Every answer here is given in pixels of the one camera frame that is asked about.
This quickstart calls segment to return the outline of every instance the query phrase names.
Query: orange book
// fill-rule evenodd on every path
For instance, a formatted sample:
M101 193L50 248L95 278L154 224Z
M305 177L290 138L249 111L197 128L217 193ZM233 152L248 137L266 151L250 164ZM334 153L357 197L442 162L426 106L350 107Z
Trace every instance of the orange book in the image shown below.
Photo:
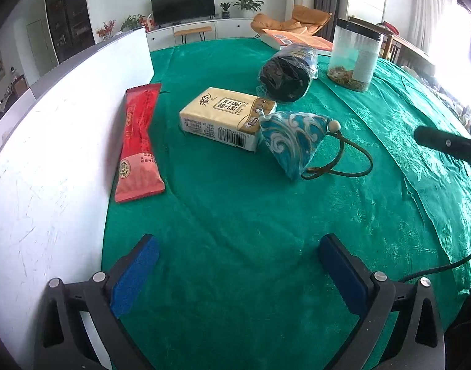
M320 55L331 55L333 43L318 36L299 35L297 33L285 31L272 31L271 29L263 29L266 34L261 35L261 40L274 49L281 50L284 47L302 43L320 50Z

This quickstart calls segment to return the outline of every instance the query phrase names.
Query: black cable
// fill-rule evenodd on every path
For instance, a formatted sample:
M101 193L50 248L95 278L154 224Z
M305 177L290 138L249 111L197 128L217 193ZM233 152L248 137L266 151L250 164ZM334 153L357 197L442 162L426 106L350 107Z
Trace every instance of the black cable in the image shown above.
M364 176L369 174L372 171L372 156L362 147L360 147L358 144L353 143L352 141L348 140L345 136L342 135L340 131L336 132L335 134L328 132L326 133L329 136L333 136L334 138L337 138L340 141L340 151L336 155L336 157L331 161L329 164L325 166L309 166L305 169L305 173L301 175L302 178L304 179L315 179L318 176L321 176L323 174L335 174L335 175L341 175L341 176L348 176L348 177L356 177L356 176ZM345 144L349 144L350 146L354 147L361 153L363 153L368 159L370 166L367 170L362 171L361 173L342 173L341 171L334 171L332 168L338 164L338 161L340 161L341 157L343 156L343 149L345 148Z
M471 260L471 254L453 264L447 264L445 266L434 267L428 270L419 271L419 272L407 275L401 278L400 280L398 280L398 282L407 282L407 281L413 280L414 278L422 277L424 275L436 274L436 273L440 273L441 271L452 270L453 268L462 266L463 264L467 263L470 260Z

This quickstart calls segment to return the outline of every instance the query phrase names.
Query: door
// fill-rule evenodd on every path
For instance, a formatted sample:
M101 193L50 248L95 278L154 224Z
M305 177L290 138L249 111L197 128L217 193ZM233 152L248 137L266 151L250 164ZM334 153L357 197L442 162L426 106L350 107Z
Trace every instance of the door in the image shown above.
M45 40L42 21L39 19L38 21L29 23L26 26L26 31L28 33L30 47L32 48L35 65L37 66L40 76L44 76L54 68L54 65L51 60L51 52Z

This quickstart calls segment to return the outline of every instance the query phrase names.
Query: red snack wrapper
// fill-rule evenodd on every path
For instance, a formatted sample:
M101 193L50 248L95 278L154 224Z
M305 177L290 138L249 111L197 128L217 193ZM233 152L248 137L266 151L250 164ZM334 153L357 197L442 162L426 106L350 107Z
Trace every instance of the red snack wrapper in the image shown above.
M126 90L124 144L114 196L117 203L155 195L165 190L148 136L148 127L161 88L161 83L154 83Z

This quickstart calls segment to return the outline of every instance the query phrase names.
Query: orange chair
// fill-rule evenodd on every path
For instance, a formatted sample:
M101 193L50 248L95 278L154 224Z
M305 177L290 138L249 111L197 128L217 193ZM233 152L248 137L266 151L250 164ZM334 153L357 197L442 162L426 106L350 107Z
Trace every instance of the orange chair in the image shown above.
M258 34L265 33L263 29L273 31L287 31L292 33L313 35L330 20L331 14L328 12L314 10L295 5L292 11L292 18L285 22L279 22L263 13L257 14L251 22L251 28Z

